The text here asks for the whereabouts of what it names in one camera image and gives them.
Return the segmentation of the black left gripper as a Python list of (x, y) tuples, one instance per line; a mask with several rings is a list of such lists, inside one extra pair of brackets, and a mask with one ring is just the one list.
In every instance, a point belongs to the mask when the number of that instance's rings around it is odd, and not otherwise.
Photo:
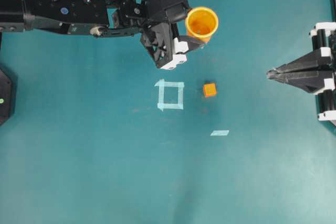
[(190, 8), (188, 0), (142, 0), (145, 21), (141, 43), (159, 69), (173, 70), (187, 61), (186, 54), (203, 48), (206, 42), (191, 37), (179, 36), (177, 23), (165, 20), (165, 10), (177, 4)]

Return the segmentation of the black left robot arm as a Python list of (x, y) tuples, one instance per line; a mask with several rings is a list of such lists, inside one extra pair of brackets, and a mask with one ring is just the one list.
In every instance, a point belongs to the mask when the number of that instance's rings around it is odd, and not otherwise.
[(179, 34), (188, 0), (1, 0), (1, 32), (39, 29), (96, 38), (140, 34), (141, 44), (159, 69), (185, 63), (187, 53), (205, 42)]

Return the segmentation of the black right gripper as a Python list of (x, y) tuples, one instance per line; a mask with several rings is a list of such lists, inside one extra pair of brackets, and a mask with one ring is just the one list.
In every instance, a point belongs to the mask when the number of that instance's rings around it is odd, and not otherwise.
[(335, 125), (335, 22), (317, 23), (310, 31), (313, 51), (278, 68), (267, 78), (316, 96), (318, 120)]

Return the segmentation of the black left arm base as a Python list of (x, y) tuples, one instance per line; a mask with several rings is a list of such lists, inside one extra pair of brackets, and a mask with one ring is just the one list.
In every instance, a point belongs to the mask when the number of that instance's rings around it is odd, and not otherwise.
[(1, 125), (15, 113), (17, 84), (17, 74), (1, 64)]

